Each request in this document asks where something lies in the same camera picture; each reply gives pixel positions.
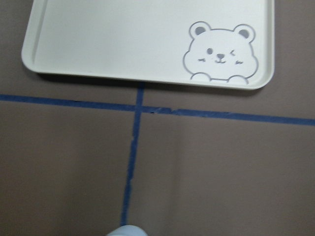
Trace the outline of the cream bear tray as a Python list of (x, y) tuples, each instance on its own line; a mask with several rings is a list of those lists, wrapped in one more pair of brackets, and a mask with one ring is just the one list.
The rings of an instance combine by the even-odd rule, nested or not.
[(37, 73), (254, 90), (275, 68), (273, 0), (35, 0)]

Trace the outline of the light blue cup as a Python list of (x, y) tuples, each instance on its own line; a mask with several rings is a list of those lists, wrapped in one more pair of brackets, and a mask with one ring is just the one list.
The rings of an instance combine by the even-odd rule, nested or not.
[(140, 227), (124, 225), (111, 231), (107, 236), (148, 236), (148, 234)]

